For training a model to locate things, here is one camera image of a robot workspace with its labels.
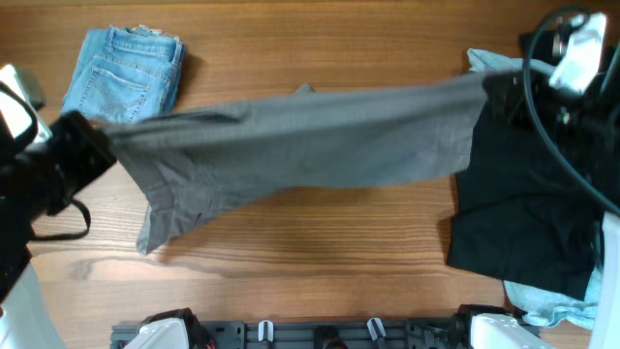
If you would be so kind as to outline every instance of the blue jeans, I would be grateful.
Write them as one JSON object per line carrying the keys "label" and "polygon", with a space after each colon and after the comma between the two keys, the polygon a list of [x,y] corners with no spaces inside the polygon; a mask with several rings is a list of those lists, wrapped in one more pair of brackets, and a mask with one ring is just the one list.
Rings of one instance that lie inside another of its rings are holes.
{"label": "blue jeans", "polygon": [[174,105],[185,45],[145,26],[91,29],[81,46],[62,112],[133,123]]}

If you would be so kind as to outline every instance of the wooden table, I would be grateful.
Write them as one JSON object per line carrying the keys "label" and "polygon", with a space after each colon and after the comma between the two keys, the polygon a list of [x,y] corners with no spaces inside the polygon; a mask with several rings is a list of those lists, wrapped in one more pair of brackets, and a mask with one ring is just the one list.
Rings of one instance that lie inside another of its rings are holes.
{"label": "wooden table", "polygon": [[[179,109],[293,92],[437,81],[468,69],[467,48],[519,55],[517,35],[566,1],[4,0],[0,61],[32,70],[61,108],[91,27],[139,23],[188,45]],[[611,16],[617,2],[590,2]],[[203,320],[448,316],[462,303],[507,304],[498,280],[445,266],[450,178],[361,190],[295,189],[221,216],[139,255],[146,200],[119,165],[78,195],[92,233],[30,244],[49,315],[70,348],[105,348],[110,326],[190,306]],[[68,209],[35,228],[81,227]],[[544,332],[586,347],[573,326]]]}

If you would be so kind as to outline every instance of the gray cloth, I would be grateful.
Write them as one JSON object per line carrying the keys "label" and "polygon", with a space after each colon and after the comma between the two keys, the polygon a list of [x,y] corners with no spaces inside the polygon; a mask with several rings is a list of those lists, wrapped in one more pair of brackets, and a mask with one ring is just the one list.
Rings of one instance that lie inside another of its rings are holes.
{"label": "gray cloth", "polygon": [[465,169],[482,78],[297,93],[108,127],[150,203],[139,252],[289,187],[395,185]]}

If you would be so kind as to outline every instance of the black cable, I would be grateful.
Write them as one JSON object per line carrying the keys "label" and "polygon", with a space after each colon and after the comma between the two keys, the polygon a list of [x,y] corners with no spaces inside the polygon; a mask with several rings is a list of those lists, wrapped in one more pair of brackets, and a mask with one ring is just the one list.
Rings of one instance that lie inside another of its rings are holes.
{"label": "black cable", "polygon": [[613,53],[613,57],[611,58],[611,63],[609,63],[609,68],[604,74],[603,84],[601,84],[601,91],[599,92],[600,96],[604,96],[611,84],[612,79],[618,79],[616,75],[620,70],[620,42],[616,47],[616,51]]}
{"label": "black cable", "polygon": [[609,117],[607,118],[607,132],[605,134],[605,146],[609,150],[613,150],[615,139],[616,139],[616,121],[618,120],[618,116],[620,116],[620,103],[618,103],[609,113]]}
{"label": "black cable", "polygon": [[592,186],[581,174],[579,174],[573,166],[566,160],[564,155],[560,152],[557,145],[553,143],[549,135],[546,133],[543,124],[541,123],[541,119],[536,111],[536,106],[534,104],[534,95],[532,93],[532,71],[530,68],[530,62],[532,57],[534,56],[534,48],[536,47],[536,43],[543,31],[555,20],[558,16],[567,13],[580,13],[585,15],[585,19],[583,23],[587,22],[590,12],[584,8],[578,6],[567,6],[561,8],[559,10],[554,11],[545,17],[539,26],[536,28],[534,36],[532,37],[532,42],[527,49],[527,54],[525,55],[525,59],[523,60],[523,93],[525,95],[525,104],[527,106],[528,112],[532,118],[532,123],[536,128],[539,137],[541,137],[542,142],[545,147],[555,158],[558,164],[567,172],[567,174],[573,178],[573,180],[586,192],[588,193],[596,202],[601,204],[603,208],[617,216],[620,216],[620,208],[613,203],[610,199],[608,199],[603,193],[601,193],[598,189]]}
{"label": "black cable", "polygon": [[86,222],[86,229],[79,233],[68,233],[68,234],[56,234],[51,236],[38,236],[35,235],[32,237],[33,241],[65,241],[65,240],[74,240],[79,238],[84,238],[90,232],[90,211],[88,207],[82,202],[71,199],[71,205],[75,206],[81,215],[84,217],[84,222]]}

